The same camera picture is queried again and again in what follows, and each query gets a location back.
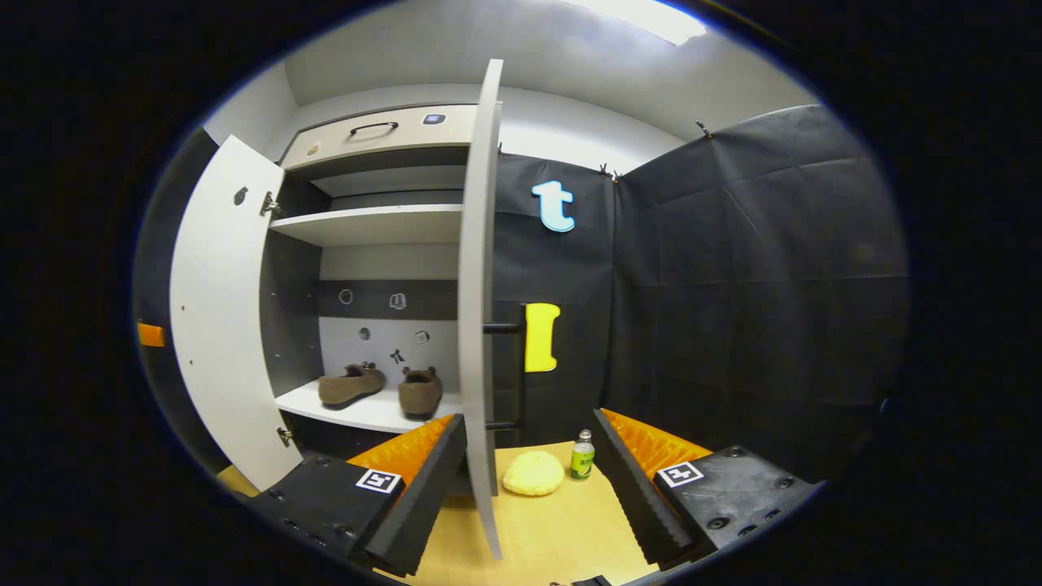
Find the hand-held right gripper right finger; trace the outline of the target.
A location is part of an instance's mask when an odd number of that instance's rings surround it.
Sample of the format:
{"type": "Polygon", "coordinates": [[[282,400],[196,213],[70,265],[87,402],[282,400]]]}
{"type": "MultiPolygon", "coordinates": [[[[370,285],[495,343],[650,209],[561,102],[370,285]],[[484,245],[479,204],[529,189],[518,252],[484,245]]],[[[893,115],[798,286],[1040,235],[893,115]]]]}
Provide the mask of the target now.
{"type": "Polygon", "coordinates": [[[819,490],[745,446],[708,450],[610,409],[594,410],[592,437],[597,470],[660,570],[734,548],[819,490]]]}

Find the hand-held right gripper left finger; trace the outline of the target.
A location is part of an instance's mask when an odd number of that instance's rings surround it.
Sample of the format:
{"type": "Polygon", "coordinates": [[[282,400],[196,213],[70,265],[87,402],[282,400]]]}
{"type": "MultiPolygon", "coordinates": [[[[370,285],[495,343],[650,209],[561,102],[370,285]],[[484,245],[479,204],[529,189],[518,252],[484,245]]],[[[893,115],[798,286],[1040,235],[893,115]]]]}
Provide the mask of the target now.
{"type": "Polygon", "coordinates": [[[464,416],[451,414],[350,460],[309,453],[248,508],[306,548],[416,575],[465,451],[464,416]]]}

